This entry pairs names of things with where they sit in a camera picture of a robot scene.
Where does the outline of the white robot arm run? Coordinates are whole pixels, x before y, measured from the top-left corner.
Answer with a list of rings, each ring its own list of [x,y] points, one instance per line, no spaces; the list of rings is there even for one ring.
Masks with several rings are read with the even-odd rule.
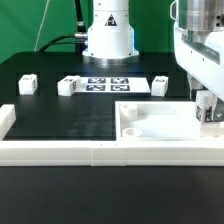
[[[205,122],[224,121],[224,0],[174,0],[174,52],[191,89],[205,87],[214,101]]]

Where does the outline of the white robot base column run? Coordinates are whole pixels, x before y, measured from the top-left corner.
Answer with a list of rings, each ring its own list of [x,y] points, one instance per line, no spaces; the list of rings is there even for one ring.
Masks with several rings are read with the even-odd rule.
[[[93,23],[88,28],[83,60],[122,65],[138,60],[134,29],[129,23],[129,0],[93,0]]]

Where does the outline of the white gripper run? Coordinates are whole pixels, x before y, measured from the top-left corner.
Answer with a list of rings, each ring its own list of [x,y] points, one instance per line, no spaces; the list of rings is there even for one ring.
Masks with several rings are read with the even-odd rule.
[[[200,47],[183,40],[184,31],[174,23],[174,52],[177,63],[188,72],[191,99],[205,86],[221,100],[212,106],[212,121],[224,121],[224,30],[211,32]]]

